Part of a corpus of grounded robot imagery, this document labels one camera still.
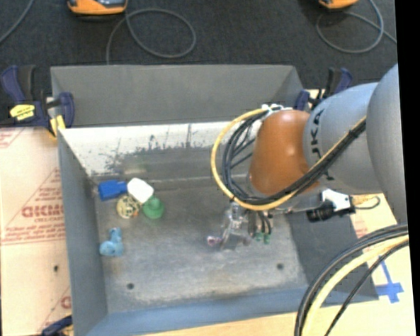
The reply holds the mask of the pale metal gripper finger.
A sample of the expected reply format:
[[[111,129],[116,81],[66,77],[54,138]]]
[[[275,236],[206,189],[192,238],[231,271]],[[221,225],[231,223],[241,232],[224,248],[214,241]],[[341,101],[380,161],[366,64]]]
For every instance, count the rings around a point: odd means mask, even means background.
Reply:
[[[251,237],[244,234],[227,233],[222,236],[220,243],[221,250],[235,250],[240,246],[249,246],[251,244]]]
[[[224,211],[223,225],[227,232],[237,232],[242,227],[242,208],[238,203],[230,203]]]

